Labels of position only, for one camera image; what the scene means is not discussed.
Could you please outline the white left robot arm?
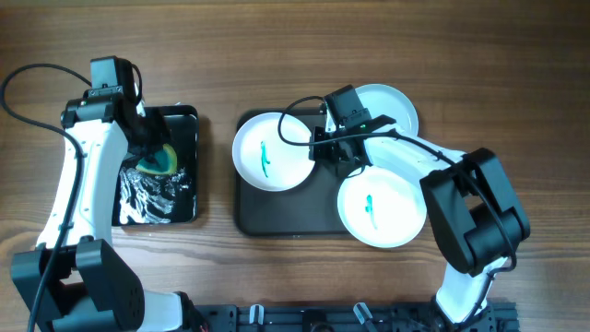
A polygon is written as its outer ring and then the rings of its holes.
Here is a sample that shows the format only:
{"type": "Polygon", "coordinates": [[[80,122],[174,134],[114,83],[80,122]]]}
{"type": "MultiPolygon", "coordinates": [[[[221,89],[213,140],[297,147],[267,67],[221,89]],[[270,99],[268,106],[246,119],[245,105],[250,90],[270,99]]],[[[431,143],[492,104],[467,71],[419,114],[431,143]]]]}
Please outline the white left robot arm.
{"type": "Polygon", "coordinates": [[[68,112],[65,162],[47,224],[11,278],[43,331],[205,331],[207,320],[181,291],[146,290],[114,251],[112,227],[191,222],[197,216],[198,114],[189,105],[148,107],[166,136],[169,173],[145,173],[128,153],[125,124],[78,121],[68,112]]]}

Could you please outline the green yellow sponge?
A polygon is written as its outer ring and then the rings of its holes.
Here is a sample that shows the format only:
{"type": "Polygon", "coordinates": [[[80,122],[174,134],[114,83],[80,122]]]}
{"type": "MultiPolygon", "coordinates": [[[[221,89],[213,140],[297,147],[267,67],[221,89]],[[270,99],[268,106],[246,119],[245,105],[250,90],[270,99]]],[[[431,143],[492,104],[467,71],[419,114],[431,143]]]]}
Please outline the green yellow sponge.
{"type": "Polygon", "coordinates": [[[139,172],[152,175],[170,175],[177,172],[178,161],[174,148],[164,144],[162,149],[150,158],[142,158],[136,165],[139,172]]]}

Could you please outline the white plate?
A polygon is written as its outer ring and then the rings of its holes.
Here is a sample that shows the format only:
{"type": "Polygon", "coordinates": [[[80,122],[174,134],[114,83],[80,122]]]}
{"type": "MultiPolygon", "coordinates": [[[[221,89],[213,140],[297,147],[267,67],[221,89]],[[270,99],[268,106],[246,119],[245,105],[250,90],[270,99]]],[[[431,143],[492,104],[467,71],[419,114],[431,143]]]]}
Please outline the white plate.
{"type": "Polygon", "coordinates": [[[426,209],[414,184],[397,174],[369,167],[347,178],[338,190],[336,207],[347,231],[378,248],[412,241],[422,230],[426,209]]]}
{"type": "Polygon", "coordinates": [[[286,191],[303,183],[315,162],[309,159],[310,129],[299,119],[262,113],[247,120],[232,143],[232,160],[248,184],[268,192],[286,191]]]}
{"type": "Polygon", "coordinates": [[[356,88],[361,103],[372,118],[387,115],[396,120],[405,132],[419,133],[419,117],[414,104],[400,90],[384,84],[367,84],[356,88]]]}

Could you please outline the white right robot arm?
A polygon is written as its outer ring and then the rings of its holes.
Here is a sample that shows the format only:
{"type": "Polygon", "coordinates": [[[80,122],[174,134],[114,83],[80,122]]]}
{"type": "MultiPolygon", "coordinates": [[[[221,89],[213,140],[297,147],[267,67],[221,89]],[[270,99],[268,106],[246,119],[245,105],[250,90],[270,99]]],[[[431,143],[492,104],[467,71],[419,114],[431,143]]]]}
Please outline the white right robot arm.
{"type": "Polygon", "coordinates": [[[385,170],[420,190],[419,205],[447,261],[436,304],[451,326],[473,323],[486,308],[496,275],[516,268],[516,250],[530,235],[528,217],[497,156],[487,148],[441,148],[397,126],[316,128],[308,145],[313,160],[356,162],[358,177],[371,167],[385,170]]]}

